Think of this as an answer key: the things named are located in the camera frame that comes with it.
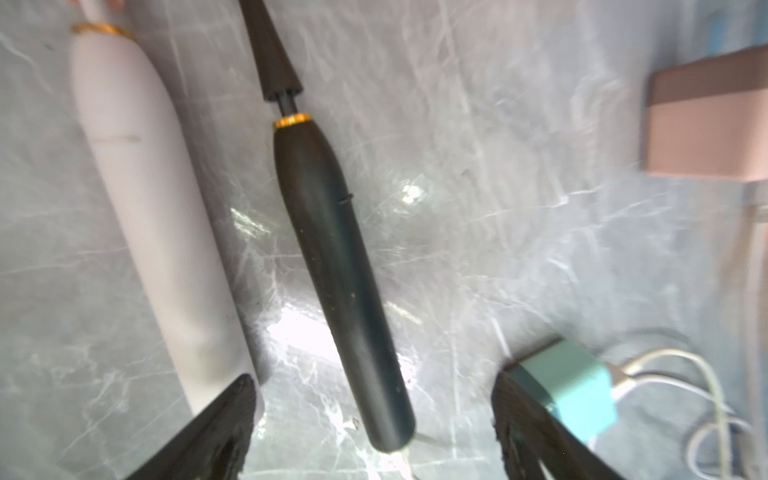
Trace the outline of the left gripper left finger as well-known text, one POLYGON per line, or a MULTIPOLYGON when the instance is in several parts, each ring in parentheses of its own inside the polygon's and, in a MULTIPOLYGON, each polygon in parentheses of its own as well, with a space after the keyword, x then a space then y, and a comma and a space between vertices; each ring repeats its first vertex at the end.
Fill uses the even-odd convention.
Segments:
POLYGON ((257 394, 253 378, 237 377, 131 479, 236 479, 250 448, 257 394))

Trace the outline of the white electric toothbrush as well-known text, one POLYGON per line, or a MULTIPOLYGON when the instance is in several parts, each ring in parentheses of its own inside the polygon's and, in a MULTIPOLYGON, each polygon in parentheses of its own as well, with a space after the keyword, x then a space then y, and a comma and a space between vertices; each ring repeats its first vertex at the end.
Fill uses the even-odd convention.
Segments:
POLYGON ((255 364, 180 121, 118 1, 84 1, 73 28, 76 106, 194 414, 255 364))

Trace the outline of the black electric toothbrush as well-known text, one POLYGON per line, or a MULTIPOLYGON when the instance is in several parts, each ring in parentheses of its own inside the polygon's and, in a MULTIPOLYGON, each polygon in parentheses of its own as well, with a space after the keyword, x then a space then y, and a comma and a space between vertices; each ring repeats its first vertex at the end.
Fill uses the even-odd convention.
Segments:
POLYGON ((281 195, 371 445, 406 447, 416 419, 338 159, 296 105, 303 85, 265 4, 240 4, 262 94, 280 117, 273 150, 281 195))

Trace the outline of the teal charger cube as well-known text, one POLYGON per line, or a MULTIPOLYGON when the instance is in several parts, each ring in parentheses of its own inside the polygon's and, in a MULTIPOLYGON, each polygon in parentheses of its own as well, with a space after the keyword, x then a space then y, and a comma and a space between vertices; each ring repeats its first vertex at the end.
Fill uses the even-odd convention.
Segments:
POLYGON ((512 366, 508 373, 583 443, 617 422, 611 373, 574 343, 559 340, 512 366))

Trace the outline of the pink charger cube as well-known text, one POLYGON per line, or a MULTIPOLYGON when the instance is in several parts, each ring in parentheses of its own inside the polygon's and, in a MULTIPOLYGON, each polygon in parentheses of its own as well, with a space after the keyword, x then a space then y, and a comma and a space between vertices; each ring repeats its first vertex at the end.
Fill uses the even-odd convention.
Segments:
POLYGON ((767 47, 654 73, 645 138, 645 168, 652 175, 765 181, 767 47))

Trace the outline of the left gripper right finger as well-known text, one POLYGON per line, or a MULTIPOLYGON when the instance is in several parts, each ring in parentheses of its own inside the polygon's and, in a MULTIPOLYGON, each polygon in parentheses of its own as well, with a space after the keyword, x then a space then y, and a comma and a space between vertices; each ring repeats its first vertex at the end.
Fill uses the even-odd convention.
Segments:
POLYGON ((511 369, 496 376, 491 404, 509 479, 620 477, 529 395, 511 369))

